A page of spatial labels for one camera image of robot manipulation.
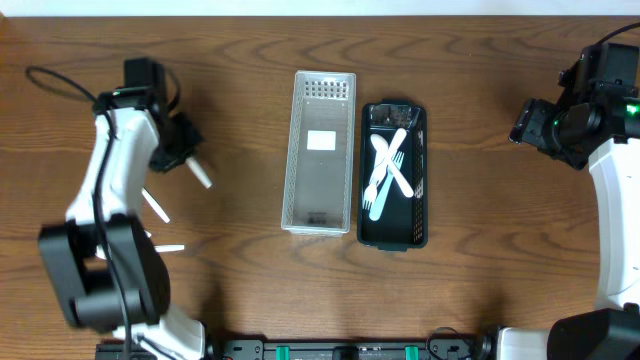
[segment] black plastic basket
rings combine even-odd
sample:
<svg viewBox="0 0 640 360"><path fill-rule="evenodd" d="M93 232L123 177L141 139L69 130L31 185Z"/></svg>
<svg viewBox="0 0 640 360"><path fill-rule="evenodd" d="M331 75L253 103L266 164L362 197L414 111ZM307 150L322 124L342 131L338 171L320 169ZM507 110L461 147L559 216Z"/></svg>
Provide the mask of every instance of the black plastic basket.
<svg viewBox="0 0 640 360"><path fill-rule="evenodd" d="M362 209L364 190L375 162L371 134L379 134L388 142L398 128L407 137L398 149L405 154L400 172L414 190L407 198L393 181L378 221L369 219ZM360 145L360 180L358 199L358 241L380 250L406 251L427 244L427 112L407 100L382 100L362 109Z"/></svg>

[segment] white label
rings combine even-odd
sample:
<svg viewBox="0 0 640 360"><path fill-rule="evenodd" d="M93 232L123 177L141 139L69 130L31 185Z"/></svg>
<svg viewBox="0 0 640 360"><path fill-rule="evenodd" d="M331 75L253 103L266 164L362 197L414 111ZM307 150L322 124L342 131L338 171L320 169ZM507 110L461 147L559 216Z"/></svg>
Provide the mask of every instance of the white label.
<svg viewBox="0 0 640 360"><path fill-rule="evenodd" d="M307 150L336 150L336 132L309 130Z"/></svg>

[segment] white wall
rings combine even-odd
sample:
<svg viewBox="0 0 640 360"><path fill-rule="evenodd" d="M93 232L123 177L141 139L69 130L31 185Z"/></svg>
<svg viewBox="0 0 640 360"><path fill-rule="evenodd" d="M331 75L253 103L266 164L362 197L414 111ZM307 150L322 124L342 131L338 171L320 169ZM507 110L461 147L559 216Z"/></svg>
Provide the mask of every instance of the white wall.
<svg viewBox="0 0 640 360"><path fill-rule="evenodd" d="M0 0L5 16L640 15L640 0Z"/></svg>

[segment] green light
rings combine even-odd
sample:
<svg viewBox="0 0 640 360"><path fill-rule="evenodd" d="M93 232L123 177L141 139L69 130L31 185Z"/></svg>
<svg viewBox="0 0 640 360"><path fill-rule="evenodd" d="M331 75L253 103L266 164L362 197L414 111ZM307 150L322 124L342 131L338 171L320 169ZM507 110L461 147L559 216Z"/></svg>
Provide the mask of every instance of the green light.
<svg viewBox="0 0 640 360"><path fill-rule="evenodd" d="M638 111L640 111L640 107L636 105L627 105L627 112L631 115L635 115Z"/></svg>

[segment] wooden tabletop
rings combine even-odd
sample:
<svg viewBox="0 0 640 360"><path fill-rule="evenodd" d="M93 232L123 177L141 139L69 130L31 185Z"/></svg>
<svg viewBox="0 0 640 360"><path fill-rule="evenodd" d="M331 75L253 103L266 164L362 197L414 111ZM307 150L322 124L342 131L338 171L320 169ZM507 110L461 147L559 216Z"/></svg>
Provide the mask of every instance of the wooden tabletop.
<svg viewBox="0 0 640 360"><path fill-rule="evenodd" d="M182 87L206 137L206 191L186 167L149 173L171 217L145 205L172 302L217 333L270 339L426 337L437 326L548 328L590 311L599 273L595 192L576 172L507 140L529 97L555 100L580 50L631 18L5 19L0 25L0 358L89 359L100 338L69 328L37 250L64 220L93 143L90 104L36 88L24 67L93 93L151 56ZM638 44L638 32L620 36ZM280 228L294 74L357 74L357 109L407 97L429 113L429 243L385 253L351 232ZM359 115L356 129L359 127ZM356 130L354 169L360 136Z"/></svg>

